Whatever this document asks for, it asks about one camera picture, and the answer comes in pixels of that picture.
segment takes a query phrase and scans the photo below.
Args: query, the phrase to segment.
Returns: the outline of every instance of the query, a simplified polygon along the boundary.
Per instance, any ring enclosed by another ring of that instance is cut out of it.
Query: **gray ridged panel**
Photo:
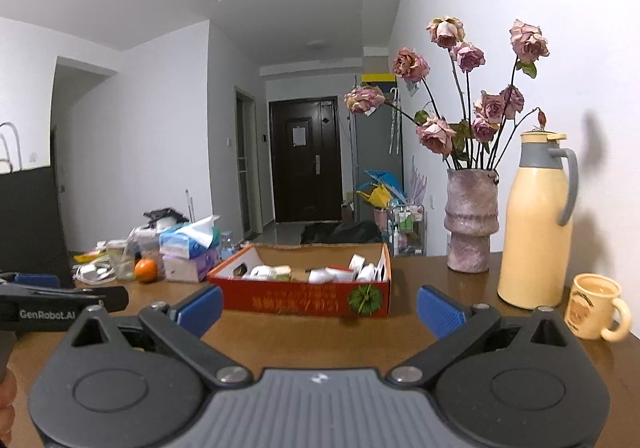
[[[217,393],[167,448],[472,448],[426,396],[370,369],[267,370],[250,388]]]

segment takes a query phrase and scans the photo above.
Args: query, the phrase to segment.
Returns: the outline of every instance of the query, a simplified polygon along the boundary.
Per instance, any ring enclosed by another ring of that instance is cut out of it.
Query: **pink ceramic vase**
[[[462,273],[489,269],[490,236],[498,231],[498,186],[492,170],[448,170],[444,227],[451,232],[447,265]]]

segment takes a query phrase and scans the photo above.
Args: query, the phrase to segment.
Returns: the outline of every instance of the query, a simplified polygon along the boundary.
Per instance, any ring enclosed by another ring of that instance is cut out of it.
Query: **white logo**
[[[311,377],[311,381],[317,384],[323,384],[329,380],[329,376],[326,374],[322,374],[322,372],[318,372],[315,376]]]
[[[20,318],[32,320],[75,320],[75,311],[26,311],[20,309]]]

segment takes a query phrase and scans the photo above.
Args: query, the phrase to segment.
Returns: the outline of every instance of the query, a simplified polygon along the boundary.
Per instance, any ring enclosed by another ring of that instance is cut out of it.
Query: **thermos lid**
[[[546,131],[532,131],[522,133],[520,139],[523,143],[547,143],[548,141],[560,141],[566,139],[566,134],[548,133]]]

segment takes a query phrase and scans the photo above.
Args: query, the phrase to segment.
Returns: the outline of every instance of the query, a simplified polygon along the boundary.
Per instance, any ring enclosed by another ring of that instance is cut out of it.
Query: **dark brown door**
[[[270,122],[276,222],[340,220],[337,99],[271,102]]]

